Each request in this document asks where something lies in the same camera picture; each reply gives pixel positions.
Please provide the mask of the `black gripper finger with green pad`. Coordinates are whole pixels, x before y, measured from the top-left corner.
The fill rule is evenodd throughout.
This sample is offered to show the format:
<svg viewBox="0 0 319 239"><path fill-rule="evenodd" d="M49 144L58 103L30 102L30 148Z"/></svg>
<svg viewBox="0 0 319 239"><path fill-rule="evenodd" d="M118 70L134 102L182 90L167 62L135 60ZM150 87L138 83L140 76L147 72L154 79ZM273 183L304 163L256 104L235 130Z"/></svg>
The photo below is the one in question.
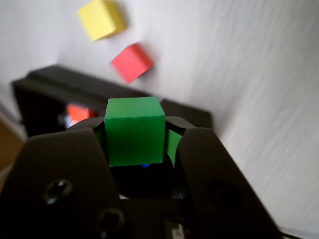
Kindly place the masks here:
<svg viewBox="0 0 319 239"><path fill-rule="evenodd" d="M245 176L212 129L167 117L181 136L175 170L186 221L196 239L279 239L281 234Z"/></svg>
<svg viewBox="0 0 319 239"><path fill-rule="evenodd" d="M3 239L126 239L110 167L91 128L31 137L0 195Z"/></svg>

